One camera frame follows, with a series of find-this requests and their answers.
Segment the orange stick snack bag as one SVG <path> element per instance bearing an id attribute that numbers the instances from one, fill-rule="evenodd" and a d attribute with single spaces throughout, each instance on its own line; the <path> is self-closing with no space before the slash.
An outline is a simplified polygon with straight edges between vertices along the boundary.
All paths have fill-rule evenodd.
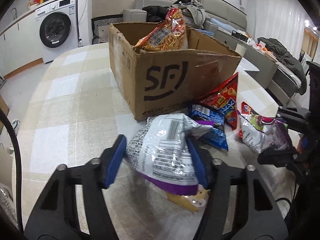
<path id="1" fill-rule="evenodd" d="M 186 26 L 181 9 L 171 8 L 165 20 L 135 45 L 145 51 L 172 51 L 188 49 Z"/>

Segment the cracker biscuit packet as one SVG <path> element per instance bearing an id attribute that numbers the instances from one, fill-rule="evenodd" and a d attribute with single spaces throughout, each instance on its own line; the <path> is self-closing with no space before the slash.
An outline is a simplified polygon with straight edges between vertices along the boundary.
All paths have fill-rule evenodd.
<path id="1" fill-rule="evenodd" d="M 199 188 L 195 195 L 176 195 L 166 192 L 167 199 L 187 210 L 198 212 L 205 208 L 210 190 Z"/>

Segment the brown SF cardboard box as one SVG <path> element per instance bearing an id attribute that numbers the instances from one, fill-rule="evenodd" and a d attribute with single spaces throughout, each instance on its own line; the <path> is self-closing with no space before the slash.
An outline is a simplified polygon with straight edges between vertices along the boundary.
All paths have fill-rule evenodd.
<path id="1" fill-rule="evenodd" d="M 182 109 L 231 77 L 242 58 L 193 28 L 186 29 L 186 50 L 135 48 L 156 26 L 129 22 L 112 24 L 108 30 L 110 67 L 137 121 Z"/>

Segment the white kitchen cabinets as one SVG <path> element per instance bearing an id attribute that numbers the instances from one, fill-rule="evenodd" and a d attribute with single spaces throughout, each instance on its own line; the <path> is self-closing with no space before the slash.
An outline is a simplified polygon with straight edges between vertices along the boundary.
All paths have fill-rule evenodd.
<path id="1" fill-rule="evenodd" d="M 35 13 L 18 20 L 1 34 L 1 75 L 42 58 L 40 24 Z"/>

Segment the white cup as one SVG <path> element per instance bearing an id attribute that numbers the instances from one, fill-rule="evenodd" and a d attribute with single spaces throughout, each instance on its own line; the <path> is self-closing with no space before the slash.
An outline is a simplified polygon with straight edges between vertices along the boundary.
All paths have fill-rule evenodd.
<path id="1" fill-rule="evenodd" d="M 242 57 L 244 57 L 244 55 L 245 55 L 245 53 L 246 53 L 246 50 L 247 50 L 247 46 L 246 46 L 246 45 L 240 44 L 240 43 L 238 43 L 238 44 L 236 45 L 235 51 L 236 51 L 239 55 L 241 55 Z"/>

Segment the red chocolate pie packet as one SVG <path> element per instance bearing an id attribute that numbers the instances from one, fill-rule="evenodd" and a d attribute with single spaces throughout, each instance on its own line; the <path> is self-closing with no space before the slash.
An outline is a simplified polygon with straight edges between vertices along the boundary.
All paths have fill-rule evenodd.
<path id="1" fill-rule="evenodd" d="M 265 150 L 288 150 L 292 146 L 283 119 L 262 116 L 244 101 L 237 113 L 240 119 L 239 136 L 256 155 Z"/>

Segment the grey clothes pile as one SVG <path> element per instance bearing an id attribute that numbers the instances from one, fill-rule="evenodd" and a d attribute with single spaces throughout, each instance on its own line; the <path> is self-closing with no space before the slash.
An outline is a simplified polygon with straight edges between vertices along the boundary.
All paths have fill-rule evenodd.
<path id="1" fill-rule="evenodd" d="M 201 2 L 196 0 L 177 0 L 172 7 L 180 9 L 185 25 L 196 29 L 204 29 L 208 16 Z"/>

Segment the black jacket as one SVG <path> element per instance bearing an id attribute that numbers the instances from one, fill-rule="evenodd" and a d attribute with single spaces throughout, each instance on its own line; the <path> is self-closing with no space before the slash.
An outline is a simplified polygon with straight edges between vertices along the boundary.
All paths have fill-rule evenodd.
<path id="1" fill-rule="evenodd" d="M 143 7 L 142 10 L 146 11 L 146 22 L 159 23 L 165 20 L 169 7 L 150 5 Z"/>

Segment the purple grape candy bag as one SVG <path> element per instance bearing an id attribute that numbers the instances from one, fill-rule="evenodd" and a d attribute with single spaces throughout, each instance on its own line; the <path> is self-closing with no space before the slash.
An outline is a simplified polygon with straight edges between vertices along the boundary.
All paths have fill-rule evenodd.
<path id="1" fill-rule="evenodd" d="M 176 195 L 195 195 L 199 182 L 186 138 L 196 139 L 212 129 L 183 113 L 148 118 L 126 148 L 131 166 L 160 189 Z"/>

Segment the grey sofa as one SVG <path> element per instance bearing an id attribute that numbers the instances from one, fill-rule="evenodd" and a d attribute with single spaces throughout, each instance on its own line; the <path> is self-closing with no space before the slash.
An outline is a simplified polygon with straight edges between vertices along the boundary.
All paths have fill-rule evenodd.
<path id="1" fill-rule="evenodd" d="M 215 32 L 245 31 L 246 14 L 224 0 L 136 0 L 136 7 L 123 10 L 124 22 L 162 22 L 171 8 L 181 11 L 186 26 Z"/>

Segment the plaid tablecloth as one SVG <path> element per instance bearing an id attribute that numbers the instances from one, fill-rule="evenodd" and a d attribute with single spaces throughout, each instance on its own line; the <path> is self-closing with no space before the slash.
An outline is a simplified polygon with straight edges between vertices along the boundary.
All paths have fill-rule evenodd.
<path id="1" fill-rule="evenodd" d="M 272 116 L 277 104 L 241 66 L 237 98 L 249 100 L 260 114 Z M 59 164 L 80 166 L 115 142 L 128 141 L 145 125 L 137 122 L 110 68 L 108 43 L 71 50 L 57 57 L 45 71 L 22 121 L 18 143 L 22 158 L 22 215 L 27 239 L 32 229 L 43 229 L 48 218 L 32 224 L 31 211 Z M 229 152 L 204 145 L 231 166 L 256 161 L 249 148 L 236 141 L 226 127 Z M 258 167 L 276 199 L 292 200 L 295 178 L 285 168 Z M 111 188 L 104 190 L 107 209 L 119 239 L 192 239 L 201 213 L 185 208 L 147 188 L 124 161 Z"/>

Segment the white washing machine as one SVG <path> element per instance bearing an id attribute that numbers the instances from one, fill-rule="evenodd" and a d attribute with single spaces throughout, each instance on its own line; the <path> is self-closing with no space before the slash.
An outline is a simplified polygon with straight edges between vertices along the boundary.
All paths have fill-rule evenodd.
<path id="1" fill-rule="evenodd" d="M 35 10 L 44 63 L 79 47 L 77 0 L 55 0 Z"/>

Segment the red cone crisps bag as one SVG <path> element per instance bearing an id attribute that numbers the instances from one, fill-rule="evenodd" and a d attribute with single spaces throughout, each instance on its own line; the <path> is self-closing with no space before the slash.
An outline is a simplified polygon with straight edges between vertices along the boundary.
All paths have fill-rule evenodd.
<path id="1" fill-rule="evenodd" d="M 212 89 L 197 101 L 210 109 L 221 114 L 232 130 L 237 128 L 237 103 L 236 96 L 238 90 L 238 72 L 229 79 Z"/>

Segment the black white floor rug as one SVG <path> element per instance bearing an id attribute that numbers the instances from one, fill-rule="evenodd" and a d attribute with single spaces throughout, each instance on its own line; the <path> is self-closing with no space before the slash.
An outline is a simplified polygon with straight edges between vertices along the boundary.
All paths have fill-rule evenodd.
<path id="1" fill-rule="evenodd" d="M 108 42 L 108 29 L 110 25 L 121 22 L 123 22 L 123 14 L 106 15 L 92 18 L 92 44 Z"/>

